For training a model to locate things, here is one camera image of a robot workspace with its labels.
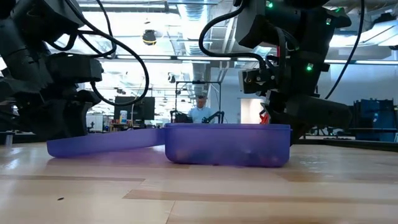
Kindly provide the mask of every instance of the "wooden table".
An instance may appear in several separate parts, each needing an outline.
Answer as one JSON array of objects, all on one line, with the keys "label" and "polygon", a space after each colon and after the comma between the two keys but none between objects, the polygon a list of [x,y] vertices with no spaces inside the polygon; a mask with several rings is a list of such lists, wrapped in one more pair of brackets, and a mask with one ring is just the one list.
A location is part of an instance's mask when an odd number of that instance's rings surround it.
[{"label": "wooden table", "polygon": [[0,149],[1,223],[398,223],[398,154],[294,146],[281,169],[187,166],[163,147],[54,159]]}]

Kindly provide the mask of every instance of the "black cable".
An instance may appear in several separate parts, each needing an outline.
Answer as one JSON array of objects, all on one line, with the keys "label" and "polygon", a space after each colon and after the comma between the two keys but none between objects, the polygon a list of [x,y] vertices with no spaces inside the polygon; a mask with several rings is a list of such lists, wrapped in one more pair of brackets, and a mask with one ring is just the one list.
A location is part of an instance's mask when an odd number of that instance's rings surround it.
[{"label": "black cable", "polygon": [[266,65],[271,69],[272,72],[275,72],[275,66],[274,64],[272,64],[271,61],[279,61],[279,59],[273,55],[267,55],[266,56]]},{"label": "black cable", "polygon": [[260,68],[264,69],[264,68],[266,68],[266,62],[258,54],[255,54],[255,53],[228,53],[228,54],[214,53],[214,52],[210,52],[209,50],[207,50],[205,48],[205,46],[203,45],[206,33],[217,23],[225,21],[227,19],[234,18],[235,16],[239,15],[245,8],[246,2],[247,2],[246,0],[242,0],[241,5],[238,7],[238,9],[236,11],[219,16],[219,17],[213,19],[212,21],[210,21],[209,23],[207,23],[207,25],[203,28],[203,30],[201,31],[200,36],[199,36],[199,48],[203,53],[205,53],[206,55],[208,55],[210,57],[250,57],[250,58],[255,58],[259,61]]},{"label": "black cable", "polygon": [[102,53],[100,50],[98,50],[90,41],[87,40],[87,38],[84,36],[84,32],[78,33],[79,38],[91,49],[96,52],[96,55],[89,55],[91,58],[100,58],[104,57],[106,59],[115,59],[116,58],[116,48],[112,48],[110,51]]},{"label": "black cable", "polygon": [[[113,37],[113,33],[112,33],[112,27],[111,27],[111,21],[109,20],[109,16],[108,13],[106,12],[105,7],[103,6],[102,2],[100,0],[96,0],[96,2],[99,5],[99,8],[101,9],[101,11],[104,14],[105,20],[106,20],[106,25],[108,27],[108,32],[109,35]],[[117,45],[111,41],[112,43],[112,49],[109,52],[105,52],[105,53],[101,53],[101,51],[99,51],[97,48],[94,47],[94,45],[92,45],[87,38],[83,35],[83,34],[93,34],[96,35],[96,32],[93,31],[86,31],[86,30],[79,30],[78,36],[79,38],[84,41],[84,43],[89,46],[92,50],[94,50],[94,52],[96,52],[96,55],[90,55],[91,58],[100,58],[100,57],[104,57],[106,59],[115,59],[116,58],[116,50],[117,50]]]},{"label": "black cable", "polygon": [[283,78],[286,70],[286,38],[281,28],[275,27],[279,38],[279,78]]},{"label": "black cable", "polygon": [[355,44],[354,44],[354,46],[353,46],[353,49],[352,49],[352,51],[351,51],[351,53],[350,53],[350,55],[349,55],[349,57],[348,57],[348,59],[347,59],[347,62],[346,62],[346,64],[344,65],[344,67],[343,67],[343,69],[342,69],[340,75],[339,75],[338,78],[337,78],[337,81],[336,81],[335,85],[333,85],[333,87],[331,88],[330,92],[329,92],[329,93],[327,94],[327,96],[325,97],[326,100],[329,99],[330,95],[331,95],[331,94],[334,92],[334,90],[336,89],[336,87],[337,87],[337,85],[339,84],[341,78],[343,77],[343,75],[344,75],[344,73],[345,73],[345,71],[346,71],[346,69],[347,69],[347,67],[348,67],[348,65],[349,65],[349,63],[350,63],[350,61],[351,61],[351,59],[352,59],[353,56],[354,56],[355,50],[356,50],[356,48],[357,48],[357,46],[358,46],[358,44],[359,44],[359,41],[361,40],[361,34],[362,34],[362,27],[363,27],[364,17],[365,17],[365,0],[361,0],[361,17],[360,17],[360,19],[359,19],[358,36],[357,36],[357,38],[356,38]]},{"label": "black cable", "polygon": [[216,99],[217,99],[218,108],[220,108],[220,101],[219,101],[219,99],[218,99],[218,95],[217,95],[216,88],[213,88],[213,90],[214,90],[214,93],[216,93]]},{"label": "black cable", "polygon": [[148,69],[145,66],[144,61],[140,58],[140,56],[138,54],[135,53],[135,51],[131,50],[126,44],[120,42],[118,39],[115,39],[114,37],[112,37],[109,34],[106,34],[104,32],[102,32],[101,30],[99,30],[97,27],[95,27],[92,23],[90,23],[84,16],[82,13],[80,13],[80,11],[73,5],[73,3],[70,0],[65,0],[65,2],[68,4],[68,6],[70,7],[70,9],[73,11],[73,13],[77,16],[77,18],[79,18],[84,24],[86,24],[86,26],[88,26],[90,29],[92,29],[94,32],[96,32],[98,35],[107,38],[108,40],[114,42],[115,44],[119,45],[120,47],[122,47],[124,50],[127,50],[131,55],[133,55],[137,61],[141,64],[142,69],[144,70],[144,75],[145,75],[145,88],[144,88],[144,92],[142,93],[142,95],[130,102],[125,102],[125,103],[114,103],[111,102],[109,100],[107,100],[104,96],[102,96],[99,91],[97,90],[97,88],[95,87],[95,82],[91,82],[91,87],[93,88],[93,91],[95,92],[95,94],[98,96],[98,98],[100,98],[102,101],[104,101],[105,103],[112,105],[112,106],[131,106],[137,102],[140,102],[147,94],[148,89],[149,89],[149,73],[148,73]]},{"label": "black cable", "polygon": [[296,38],[294,38],[294,36],[292,34],[290,34],[289,32],[287,32],[286,30],[284,30],[284,29],[281,29],[281,30],[285,34],[285,37],[288,40],[288,42],[290,42],[294,46],[293,50],[300,49],[300,44],[299,44],[298,40]]},{"label": "black cable", "polygon": [[55,50],[59,50],[59,51],[68,51],[68,50],[72,49],[73,46],[75,45],[76,38],[77,38],[77,34],[70,34],[70,35],[69,35],[68,43],[67,43],[67,45],[64,46],[64,47],[60,47],[60,46],[58,46],[56,43],[49,43],[49,45],[50,45],[51,47],[53,47]]},{"label": "black cable", "polygon": [[126,1],[126,2],[114,2],[114,1],[103,1],[105,4],[116,4],[116,5],[124,5],[124,4],[158,4],[158,3],[164,3],[165,0],[159,0],[159,1],[142,1],[142,2],[131,2],[131,1]]}]

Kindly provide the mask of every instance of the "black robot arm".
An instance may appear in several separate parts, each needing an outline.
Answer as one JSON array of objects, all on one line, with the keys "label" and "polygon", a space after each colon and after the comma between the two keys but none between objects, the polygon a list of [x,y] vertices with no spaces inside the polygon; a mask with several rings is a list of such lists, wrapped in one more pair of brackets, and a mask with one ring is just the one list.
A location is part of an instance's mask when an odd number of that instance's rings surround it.
[{"label": "black robot arm", "polygon": [[0,101],[13,99],[19,117],[12,120],[41,138],[86,135],[86,112],[101,100],[93,92],[78,91],[77,83],[101,81],[101,64],[84,55],[51,55],[45,45],[63,34],[75,35],[83,23],[65,1],[14,2],[0,3],[8,9],[0,19],[0,55],[7,65]]},{"label": "black robot arm", "polygon": [[217,111],[213,115],[211,115],[210,117],[203,118],[201,120],[201,122],[203,124],[209,124],[211,122],[211,120],[213,120],[215,118],[218,118],[218,123],[223,124],[224,123],[224,115],[225,115],[224,111]]},{"label": "black robot arm", "polygon": [[[209,23],[238,14],[235,39],[239,45],[251,49],[258,45],[279,46],[278,57],[255,57],[259,68],[241,71],[239,84],[244,93],[266,97],[264,109],[271,123],[289,124],[292,143],[314,125],[346,127],[351,120],[348,106],[315,94],[321,72],[330,67],[324,61],[335,29],[351,25],[343,8],[328,10],[322,7],[326,2],[235,0],[234,6],[239,6],[235,12]],[[201,37],[208,28],[204,28]],[[203,52],[214,56],[208,50]]]}]

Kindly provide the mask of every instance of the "purple plastic container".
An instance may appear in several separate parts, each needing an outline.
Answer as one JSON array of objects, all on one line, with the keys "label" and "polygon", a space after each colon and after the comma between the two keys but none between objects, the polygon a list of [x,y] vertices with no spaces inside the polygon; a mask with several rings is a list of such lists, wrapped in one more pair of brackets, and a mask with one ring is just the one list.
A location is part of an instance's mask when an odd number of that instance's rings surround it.
[{"label": "purple plastic container", "polygon": [[181,164],[281,167],[289,161],[284,124],[167,124],[165,153]]},{"label": "purple plastic container", "polygon": [[47,151],[53,157],[75,157],[163,144],[164,129],[138,129],[48,141]]}]

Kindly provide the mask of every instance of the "man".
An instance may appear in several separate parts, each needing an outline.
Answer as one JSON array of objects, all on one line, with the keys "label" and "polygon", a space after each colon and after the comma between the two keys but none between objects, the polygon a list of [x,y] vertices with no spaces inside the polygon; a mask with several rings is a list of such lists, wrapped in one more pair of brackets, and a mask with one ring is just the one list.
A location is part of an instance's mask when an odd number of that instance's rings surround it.
[{"label": "man", "polygon": [[204,96],[197,96],[197,107],[189,111],[188,116],[192,118],[194,123],[201,123],[203,118],[209,118],[214,114],[210,108],[206,107],[206,100]]}]

